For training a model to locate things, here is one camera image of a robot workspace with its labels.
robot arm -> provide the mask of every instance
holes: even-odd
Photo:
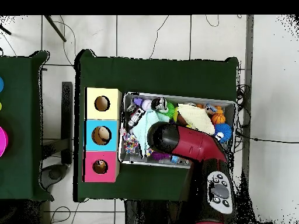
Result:
[[[165,122],[155,123],[147,138],[153,150],[182,156],[201,166],[197,183],[193,183],[198,209],[196,224],[230,224],[227,216],[233,212],[232,183],[227,158],[218,141],[206,133]]]

dark green tablecloth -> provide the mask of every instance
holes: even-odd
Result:
[[[0,126],[8,134],[8,147],[0,157],[0,199],[47,200],[39,186],[41,161],[39,70],[48,53],[30,57],[0,57]]]
[[[82,50],[75,60],[75,113],[79,115],[75,116],[74,200],[127,198],[178,201],[187,174],[186,169],[121,164],[115,183],[83,183],[85,87],[118,88],[122,93],[131,91],[235,101],[237,66],[236,58],[224,62],[101,58],[94,57],[90,50]]]

box with hole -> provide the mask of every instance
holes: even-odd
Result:
[[[114,183],[119,173],[116,151],[87,151],[85,154],[84,182]]]
[[[119,120],[122,94],[118,89],[85,88],[86,118]]]
[[[117,151],[118,120],[86,120],[86,151]]]

orange basketball toy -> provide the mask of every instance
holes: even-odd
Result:
[[[215,113],[211,119],[213,124],[223,124],[225,123],[225,116],[220,113]]]

pink object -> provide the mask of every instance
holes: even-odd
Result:
[[[8,136],[5,130],[0,127],[0,157],[3,155],[4,150],[6,149],[8,144]]]
[[[97,160],[104,160],[108,165],[106,173],[97,174],[92,165]],[[117,175],[117,152],[115,151],[86,151],[85,182],[115,182]]]

